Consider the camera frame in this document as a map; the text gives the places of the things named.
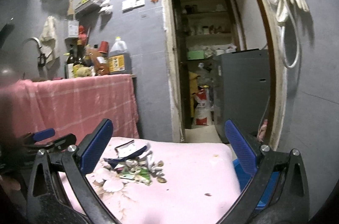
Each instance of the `gray refrigerator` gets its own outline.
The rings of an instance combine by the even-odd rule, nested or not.
[[[270,64],[267,50],[225,53],[213,60],[214,124],[223,143],[228,143],[224,124],[235,120],[254,134],[270,96]]]

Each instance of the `silver screw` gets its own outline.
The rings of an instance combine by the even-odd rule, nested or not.
[[[264,151],[264,152],[267,152],[267,151],[270,151],[270,147],[268,145],[266,145],[266,144],[263,144],[261,146],[261,150]]]
[[[293,155],[296,155],[296,156],[299,156],[299,155],[300,155],[300,151],[297,150],[297,149],[293,149],[293,150],[292,150],[292,153],[293,153]]]
[[[38,150],[38,155],[41,156],[41,155],[44,155],[45,154],[45,150],[44,149],[39,149]]]
[[[67,148],[67,150],[70,152],[75,151],[76,149],[77,149],[77,146],[75,144],[72,144],[71,146]]]

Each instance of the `pink cloth on floor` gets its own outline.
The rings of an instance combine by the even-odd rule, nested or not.
[[[16,137],[54,128],[55,136],[47,141],[73,133],[78,144],[104,118],[113,122],[114,136],[139,137],[137,106],[130,75],[44,82],[20,80],[7,90]]]
[[[112,137],[101,158],[116,158],[114,148],[130,140]],[[232,152],[227,145],[135,139],[138,147],[147,142],[155,162],[164,161],[167,183],[153,178],[150,186],[129,183],[120,192],[105,193],[104,204],[122,224],[215,224],[240,196]],[[65,173],[60,173],[60,177],[73,208],[84,213]]]

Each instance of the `open door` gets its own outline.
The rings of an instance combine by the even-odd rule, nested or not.
[[[190,116],[189,69],[187,66],[187,49],[182,27],[180,0],[172,0],[172,4],[179,66],[182,124],[184,126],[183,131],[185,131],[184,129],[191,129],[192,127]]]

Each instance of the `tile floor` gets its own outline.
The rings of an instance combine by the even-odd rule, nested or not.
[[[192,129],[185,129],[186,143],[221,143],[214,125],[211,126],[192,126]],[[228,144],[232,151],[232,159],[235,160],[233,148]]]

